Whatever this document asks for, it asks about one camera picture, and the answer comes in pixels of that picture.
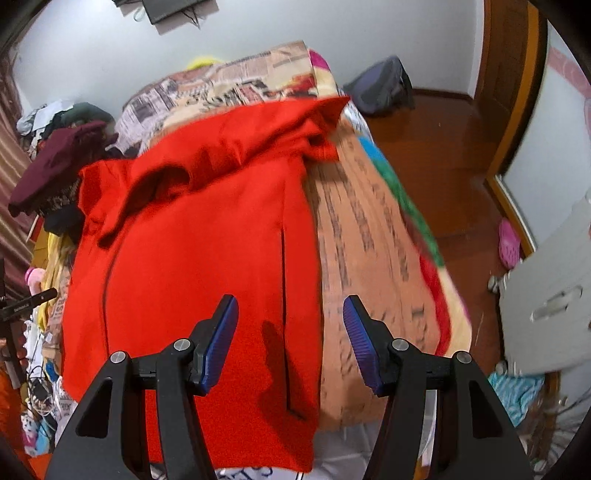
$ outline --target yellow cloth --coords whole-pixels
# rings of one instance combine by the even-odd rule
[[[465,352],[470,351],[470,346],[472,345],[472,324],[447,268],[438,268],[437,273],[439,274],[441,289],[445,295],[452,327],[451,341],[445,353],[446,357],[451,358],[459,350],[464,350]]]
[[[214,59],[213,57],[197,57],[196,59],[191,60],[189,65],[187,65],[186,70],[200,69],[201,67],[206,67],[207,65],[213,65],[215,63],[221,62],[221,60]]]
[[[73,245],[67,235],[58,236],[53,233],[47,235],[47,268],[41,280],[41,291],[52,287],[59,288],[61,271]],[[47,330],[49,315],[56,301],[57,297],[39,307],[37,325],[43,332]]]

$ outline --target metal screw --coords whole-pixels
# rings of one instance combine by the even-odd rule
[[[125,352],[121,352],[121,351],[115,352],[115,353],[113,353],[113,355],[111,355],[111,361],[114,364],[120,364],[123,360],[125,360],[125,357],[126,357]]]
[[[397,338],[392,342],[392,347],[394,350],[404,352],[405,350],[408,350],[408,342],[403,338]]]
[[[189,348],[190,345],[191,342],[189,340],[187,340],[186,338],[181,338],[180,340],[177,340],[174,343],[174,349],[178,350],[179,352],[182,352],[183,350]]]
[[[472,356],[468,352],[458,352],[456,354],[456,358],[463,364],[469,364],[472,362]]]

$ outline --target curtain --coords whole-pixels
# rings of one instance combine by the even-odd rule
[[[4,57],[0,60],[0,256],[5,261],[7,296],[13,299],[28,293],[24,274],[32,257],[27,234],[33,219],[24,214],[12,218],[8,213],[10,194],[31,163],[15,133],[20,116],[21,105],[12,79],[12,63]]]

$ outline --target wooden floor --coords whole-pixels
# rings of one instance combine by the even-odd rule
[[[495,151],[465,100],[416,96],[414,110],[368,119],[402,185],[430,225],[472,320],[472,355],[486,374],[501,358],[496,299],[486,289],[502,274],[501,215],[484,187]]]

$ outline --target pile of clothes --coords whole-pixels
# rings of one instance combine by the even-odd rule
[[[53,451],[77,403],[63,388],[61,376],[61,318],[68,296],[76,247],[66,235],[49,234],[47,268],[30,268],[31,295],[55,287],[59,296],[33,310],[25,333],[27,342],[26,410],[21,413],[22,442],[31,457]]]
[[[116,140],[106,133],[111,122],[94,105],[62,100],[21,118],[17,130],[30,141],[32,163],[12,192],[10,214],[35,212],[44,218],[46,231],[77,241],[84,223],[76,206],[78,172],[101,158],[121,157],[117,149],[106,152]]]
[[[31,165],[13,190],[8,210],[36,213],[44,220],[47,265],[25,275],[31,294],[56,288],[58,296],[34,309],[27,321],[26,410],[22,440],[31,457],[50,453],[77,403],[62,387],[61,318],[68,296],[76,245],[84,224],[77,207],[79,171],[103,158],[122,158],[110,148],[113,118],[89,103],[59,100],[23,116],[17,131],[28,146]]]

